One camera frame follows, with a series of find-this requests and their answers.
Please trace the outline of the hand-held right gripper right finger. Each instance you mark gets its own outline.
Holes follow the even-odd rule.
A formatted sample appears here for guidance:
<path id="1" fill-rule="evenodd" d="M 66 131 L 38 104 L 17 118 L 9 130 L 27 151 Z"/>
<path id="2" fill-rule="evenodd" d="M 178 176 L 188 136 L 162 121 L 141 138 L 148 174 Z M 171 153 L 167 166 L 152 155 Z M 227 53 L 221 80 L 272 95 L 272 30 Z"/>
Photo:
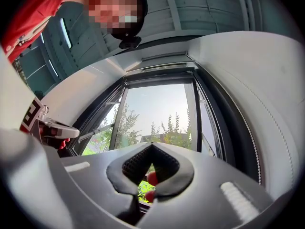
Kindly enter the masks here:
<path id="1" fill-rule="evenodd" d="M 273 200 L 256 181 L 205 154 L 152 143 L 158 184 L 142 229 L 236 229 L 247 226 Z"/>

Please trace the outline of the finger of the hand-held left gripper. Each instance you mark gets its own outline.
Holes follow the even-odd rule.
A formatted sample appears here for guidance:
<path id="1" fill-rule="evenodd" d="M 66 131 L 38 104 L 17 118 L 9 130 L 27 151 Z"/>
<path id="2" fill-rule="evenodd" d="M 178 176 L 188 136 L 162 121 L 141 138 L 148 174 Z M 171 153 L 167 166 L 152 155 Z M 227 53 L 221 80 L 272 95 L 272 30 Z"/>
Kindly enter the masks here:
<path id="1" fill-rule="evenodd" d="M 77 138 L 80 134 L 79 129 L 57 121 L 48 121 L 47 126 L 51 129 L 51 137 L 57 139 Z"/>

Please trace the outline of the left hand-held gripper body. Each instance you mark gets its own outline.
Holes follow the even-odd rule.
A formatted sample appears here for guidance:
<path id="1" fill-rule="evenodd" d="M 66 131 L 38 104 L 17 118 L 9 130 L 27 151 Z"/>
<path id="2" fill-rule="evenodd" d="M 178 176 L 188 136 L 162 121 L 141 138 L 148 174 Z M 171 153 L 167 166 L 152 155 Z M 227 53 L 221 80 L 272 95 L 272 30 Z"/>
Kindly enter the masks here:
<path id="1" fill-rule="evenodd" d="M 32 135 L 38 139 L 41 144 L 51 146 L 56 150 L 59 150 L 60 140 L 62 139 L 51 137 L 51 129 L 44 122 L 37 119 L 42 110 L 43 107 L 41 102 L 35 97 L 21 124 L 31 128 L 31 133 L 29 133 L 29 135 Z"/>

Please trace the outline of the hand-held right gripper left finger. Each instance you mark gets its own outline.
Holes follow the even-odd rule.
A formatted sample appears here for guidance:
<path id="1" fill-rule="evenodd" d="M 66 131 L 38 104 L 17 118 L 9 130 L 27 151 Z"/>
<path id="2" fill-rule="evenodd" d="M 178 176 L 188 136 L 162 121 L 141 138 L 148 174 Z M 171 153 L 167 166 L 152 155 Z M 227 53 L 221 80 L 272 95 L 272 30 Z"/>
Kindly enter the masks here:
<path id="1" fill-rule="evenodd" d="M 79 189 L 69 200 L 76 229 L 153 229 L 150 213 L 141 214 L 138 200 L 138 185 L 151 159 L 150 143 L 62 158 Z"/>

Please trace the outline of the grey glass window sash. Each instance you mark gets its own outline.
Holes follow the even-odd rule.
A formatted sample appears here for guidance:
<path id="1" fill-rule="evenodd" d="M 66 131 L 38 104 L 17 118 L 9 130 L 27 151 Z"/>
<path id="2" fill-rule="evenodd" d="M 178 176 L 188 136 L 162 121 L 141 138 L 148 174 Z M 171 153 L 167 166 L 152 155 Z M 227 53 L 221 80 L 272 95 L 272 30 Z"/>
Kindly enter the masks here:
<path id="1" fill-rule="evenodd" d="M 197 99 L 195 96 L 195 83 L 189 78 L 166 79 L 156 82 L 130 83 L 124 90 L 122 101 L 119 105 L 114 131 L 110 142 L 110 150 L 114 150 L 116 133 L 122 109 L 125 104 L 131 110 L 140 114 L 140 123 L 144 121 L 164 121 L 167 123 L 169 114 L 180 116 L 180 125 L 187 124 L 184 116 L 186 109 L 189 110 L 191 122 L 192 148 L 200 151 L 201 142 L 198 139 L 200 133 L 200 115 L 197 113 Z"/>

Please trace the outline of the person's right hand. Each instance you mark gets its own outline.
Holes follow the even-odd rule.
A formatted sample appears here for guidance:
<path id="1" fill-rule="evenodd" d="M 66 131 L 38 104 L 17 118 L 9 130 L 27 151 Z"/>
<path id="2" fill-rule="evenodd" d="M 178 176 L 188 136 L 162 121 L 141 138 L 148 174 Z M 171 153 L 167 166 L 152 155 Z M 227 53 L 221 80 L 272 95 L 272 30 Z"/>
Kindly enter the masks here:
<path id="1" fill-rule="evenodd" d="M 156 171 L 151 171 L 147 175 L 147 182 L 152 186 L 156 186 L 158 184 L 158 178 L 156 175 Z M 155 198 L 155 190 L 149 190 L 145 193 L 145 199 L 149 203 L 153 203 L 154 198 Z"/>

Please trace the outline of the long ceiling light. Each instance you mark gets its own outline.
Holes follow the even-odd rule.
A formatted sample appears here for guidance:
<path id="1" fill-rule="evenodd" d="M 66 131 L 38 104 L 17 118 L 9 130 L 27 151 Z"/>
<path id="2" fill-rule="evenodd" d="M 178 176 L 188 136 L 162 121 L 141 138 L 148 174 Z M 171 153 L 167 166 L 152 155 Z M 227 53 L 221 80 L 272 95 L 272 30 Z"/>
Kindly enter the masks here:
<path id="1" fill-rule="evenodd" d="M 65 24 L 64 18 L 60 18 L 60 27 L 61 27 L 64 39 L 66 41 L 66 44 L 67 44 L 68 48 L 71 49 L 72 43 L 71 43 L 71 40 L 69 38 L 69 34 L 68 34 L 68 30 L 66 28 L 66 24 Z"/>
<path id="2" fill-rule="evenodd" d="M 55 75 L 56 75 L 57 77 L 59 77 L 59 75 L 58 75 L 57 71 L 55 70 L 55 68 L 54 68 L 54 66 L 53 66 L 53 64 L 52 64 L 52 62 L 51 62 L 51 60 L 48 59 L 48 61 L 49 61 L 49 64 L 50 64 L 52 70 L 54 71 Z"/>

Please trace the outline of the green trees outside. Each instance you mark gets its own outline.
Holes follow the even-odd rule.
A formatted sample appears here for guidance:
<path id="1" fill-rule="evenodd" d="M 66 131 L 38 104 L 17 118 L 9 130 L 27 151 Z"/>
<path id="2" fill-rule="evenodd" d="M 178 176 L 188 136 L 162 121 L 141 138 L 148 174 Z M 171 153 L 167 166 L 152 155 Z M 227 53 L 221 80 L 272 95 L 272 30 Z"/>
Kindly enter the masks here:
<path id="1" fill-rule="evenodd" d="M 82 152 L 82 156 L 94 155 L 110 150 L 110 142 L 114 131 L 114 124 L 117 117 L 118 107 L 115 106 L 112 120 L 109 122 L 105 117 L 100 123 L 99 128 L 108 127 L 97 134 L 88 138 L 88 143 Z M 116 133 L 114 148 L 124 148 L 142 142 L 161 142 L 175 145 L 187 149 L 192 148 L 191 122 L 189 110 L 186 109 L 184 116 L 187 118 L 187 124 L 180 125 L 180 116 L 169 114 L 167 123 L 164 121 L 144 121 L 140 123 L 140 114 L 125 104 L 122 109 L 122 115 L 119 120 L 118 130 Z"/>

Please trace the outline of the person's red shirt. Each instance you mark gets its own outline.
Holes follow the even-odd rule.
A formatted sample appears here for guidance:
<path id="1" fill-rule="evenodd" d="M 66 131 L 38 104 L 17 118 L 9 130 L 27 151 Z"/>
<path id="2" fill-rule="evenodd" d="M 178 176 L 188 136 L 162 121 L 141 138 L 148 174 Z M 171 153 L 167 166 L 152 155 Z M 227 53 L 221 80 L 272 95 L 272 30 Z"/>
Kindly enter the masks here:
<path id="1" fill-rule="evenodd" d="M 39 38 L 49 19 L 55 16 L 64 0 L 27 0 L 10 21 L 1 39 L 9 62 Z"/>

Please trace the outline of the grey roller blind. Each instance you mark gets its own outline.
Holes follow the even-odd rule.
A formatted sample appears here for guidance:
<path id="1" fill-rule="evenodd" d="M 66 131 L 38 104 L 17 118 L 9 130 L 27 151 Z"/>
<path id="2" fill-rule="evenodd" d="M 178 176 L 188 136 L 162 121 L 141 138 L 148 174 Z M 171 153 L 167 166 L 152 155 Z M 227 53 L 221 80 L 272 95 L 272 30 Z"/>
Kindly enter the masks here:
<path id="1" fill-rule="evenodd" d="M 149 60 L 154 60 L 154 59 L 159 59 L 159 58 L 164 58 L 164 57 L 172 57 L 172 56 L 184 56 L 187 55 L 187 51 L 184 52 L 172 52 L 172 53 L 164 53 L 160 55 L 155 55 L 155 56 L 150 56 L 150 57 L 143 57 L 141 59 L 142 62 L 149 61 Z"/>

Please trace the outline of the white ceiling pipe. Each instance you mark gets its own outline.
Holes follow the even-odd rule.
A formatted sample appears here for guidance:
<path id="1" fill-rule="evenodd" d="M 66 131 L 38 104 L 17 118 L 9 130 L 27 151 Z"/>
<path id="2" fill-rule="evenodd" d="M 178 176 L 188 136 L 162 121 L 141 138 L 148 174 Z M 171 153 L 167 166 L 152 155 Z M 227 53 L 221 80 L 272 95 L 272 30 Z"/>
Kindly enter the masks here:
<path id="1" fill-rule="evenodd" d="M 263 31 L 262 10 L 259 0 L 248 0 L 252 31 Z"/>
<path id="2" fill-rule="evenodd" d="M 239 2 L 240 2 L 240 6 L 241 6 L 243 21 L 244 21 L 244 30 L 249 31 L 250 25 L 249 25 L 249 17 L 248 17 L 248 10 L 247 10 L 247 6 L 246 6 L 246 2 L 245 2 L 245 0 L 239 0 Z"/>

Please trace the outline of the window with black frame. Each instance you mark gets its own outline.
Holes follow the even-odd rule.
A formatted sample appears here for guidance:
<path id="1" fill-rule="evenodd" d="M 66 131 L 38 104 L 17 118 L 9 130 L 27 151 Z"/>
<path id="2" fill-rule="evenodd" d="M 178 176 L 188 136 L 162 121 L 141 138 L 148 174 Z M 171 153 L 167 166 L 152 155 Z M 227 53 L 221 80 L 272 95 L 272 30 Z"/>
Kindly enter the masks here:
<path id="1" fill-rule="evenodd" d="M 239 169 L 256 182 L 261 182 L 261 165 L 251 130 L 241 111 L 229 98 L 220 84 L 199 66 L 173 65 L 131 72 L 119 79 L 98 96 L 81 114 L 74 126 L 80 136 L 97 129 L 105 117 L 110 122 L 111 110 L 119 107 L 125 88 L 130 83 L 156 82 L 158 80 L 191 78 L 195 83 L 197 113 L 200 115 L 201 150 L 203 138 L 213 149 L 213 155 Z M 78 139 L 68 144 L 80 155 L 84 148 L 77 147 Z"/>

